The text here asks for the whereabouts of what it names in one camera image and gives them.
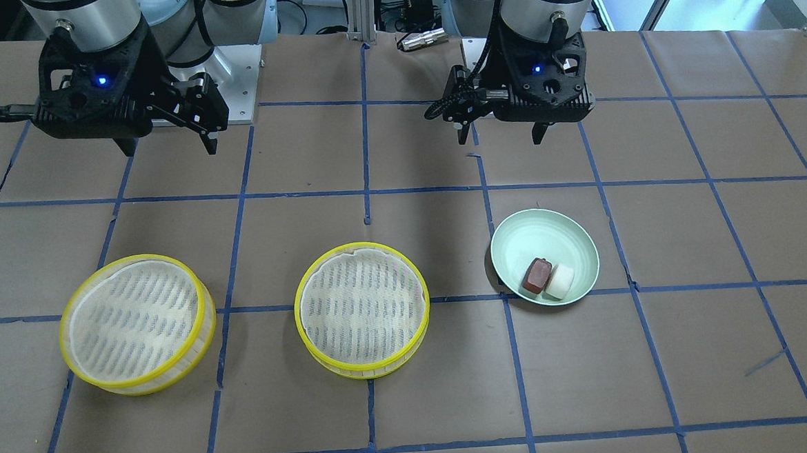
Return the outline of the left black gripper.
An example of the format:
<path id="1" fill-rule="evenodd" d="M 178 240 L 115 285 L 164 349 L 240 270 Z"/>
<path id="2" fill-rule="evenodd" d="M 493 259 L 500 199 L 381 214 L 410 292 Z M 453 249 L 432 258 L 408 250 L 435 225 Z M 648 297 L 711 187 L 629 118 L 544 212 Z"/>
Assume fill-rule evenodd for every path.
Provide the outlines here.
<path id="1" fill-rule="evenodd" d="M 586 48 L 571 34 L 562 11 L 541 18 L 542 40 L 523 37 L 497 15 L 486 40 L 484 62 L 453 66 L 444 90 L 444 121 L 456 123 L 466 144 L 469 123 L 489 114 L 505 122 L 529 122 L 532 144 L 541 145 L 550 124 L 580 122 L 595 97 L 586 83 Z"/>

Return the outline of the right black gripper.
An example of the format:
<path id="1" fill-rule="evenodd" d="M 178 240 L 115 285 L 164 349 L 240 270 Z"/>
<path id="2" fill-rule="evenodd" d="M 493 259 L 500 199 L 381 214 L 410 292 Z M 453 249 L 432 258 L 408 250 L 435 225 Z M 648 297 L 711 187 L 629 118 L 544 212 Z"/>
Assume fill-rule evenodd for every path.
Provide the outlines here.
<path id="1" fill-rule="evenodd" d="M 211 156 L 228 128 L 229 107 L 212 77 L 201 71 L 179 81 L 143 21 L 117 46 L 96 53 L 79 51 L 71 31 L 57 26 L 38 72 L 38 99 L 0 105 L 0 123 L 30 121 L 58 139 L 114 139 L 126 158 L 155 119 L 200 134 Z"/>

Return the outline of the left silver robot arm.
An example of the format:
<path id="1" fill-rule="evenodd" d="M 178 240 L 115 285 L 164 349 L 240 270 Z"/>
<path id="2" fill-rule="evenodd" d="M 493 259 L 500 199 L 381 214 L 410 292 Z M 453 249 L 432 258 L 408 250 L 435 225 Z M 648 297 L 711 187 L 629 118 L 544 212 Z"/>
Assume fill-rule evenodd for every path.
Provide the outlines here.
<path id="1" fill-rule="evenodd" d="M 466 144 L 472 124 L 492 116 L 530 123 L 534 144 L 552 125 L 577 123 L 596 99 L 586 83 L 581 25 L 592 0 L 449 0 L 454 34 L 484 37 L 475 61 L 455 64 L 443 95 L 424 113 Z"/>

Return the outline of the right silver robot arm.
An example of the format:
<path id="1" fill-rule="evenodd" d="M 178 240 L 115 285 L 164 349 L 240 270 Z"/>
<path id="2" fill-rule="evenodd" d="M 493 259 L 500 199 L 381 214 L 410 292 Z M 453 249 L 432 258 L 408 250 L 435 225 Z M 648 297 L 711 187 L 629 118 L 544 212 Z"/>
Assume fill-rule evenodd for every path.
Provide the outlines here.
<path id="1" fill-rule="evenodd" d="M 186 128 L 216 154 L 257 108 L 261 47 L 277 0 L 21 0 L 46 35 L 30 104 L 0 123 L 56 139 L 111 139 L 126 156 L 156 125 Z"/>

